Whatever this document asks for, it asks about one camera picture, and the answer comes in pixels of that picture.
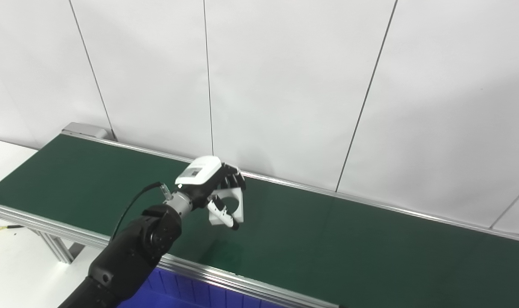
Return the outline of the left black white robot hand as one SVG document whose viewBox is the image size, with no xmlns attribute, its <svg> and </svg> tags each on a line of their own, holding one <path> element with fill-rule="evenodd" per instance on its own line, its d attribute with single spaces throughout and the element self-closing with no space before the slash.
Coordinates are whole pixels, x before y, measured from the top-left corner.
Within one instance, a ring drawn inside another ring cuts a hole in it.
<svg viewBox="0 0 519 308">
<path fill-rule="evenodd" d="M 206 208 L 212 225 L 224 224 L 238 230 L 243 222 L 243 192 L 246 182 L 240 168 L 222 163 L 216 156 L 202 156 L 191 162 L 175 180 L 167 204 L 181 218 L 195 209 Z"/>
</svg>

